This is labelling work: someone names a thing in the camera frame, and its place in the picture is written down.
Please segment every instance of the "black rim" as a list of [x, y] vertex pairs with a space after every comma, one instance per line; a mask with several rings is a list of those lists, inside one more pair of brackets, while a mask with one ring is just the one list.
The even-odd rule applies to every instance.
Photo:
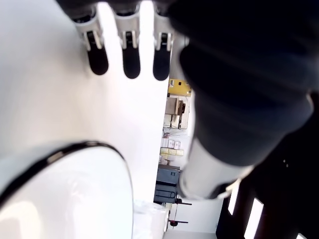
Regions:
[[106, 143], [102, 143], [98, 141], [85, 141], [85, 142], [68, 145], [65, 148], [61, 148], [49, 154], [48, 156], [42, 158], [41, 160], [35, 162], [28, 169], [26, 169], [22, 174], [20, 174], [20, 176], [12, 180], [11, 183], [9, 183], [9, 185], [0, 195], [0, 209], [17, 190], [19, 190], [26, 182], [28, 182], [31, 178], [33, 178], [35, 175], [37, 175], [46, 167], [57, 162], [58, 160], [60, 160], [61, 158], [63, 158], [64, 156], [68, 154], [74, 153], [82, 149], [97, 147], [97, 146], [107, 147], [116, 151], [124, 160], [124, 157], [113, 146], [110, 146]]

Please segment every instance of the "window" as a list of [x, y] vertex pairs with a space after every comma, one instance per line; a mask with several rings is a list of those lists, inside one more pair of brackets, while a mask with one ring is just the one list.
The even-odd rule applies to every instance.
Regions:
[[229, 205], [228, 205], [228, 211], [231, 215], [234, 214], [234, 209], [236, 205], [236, 200], [237, 200], [237, 195], [238, 195], [238, 190], [239, 190], [239, 181], [236, 181], [234, 183], [233, 190], [231, 192], [230, 200], [229, 200]]
[[244, 235], [245, 239], [254, 239], [263, 207], [264, 204], [262, 204], [257, 198], [255, 198]]

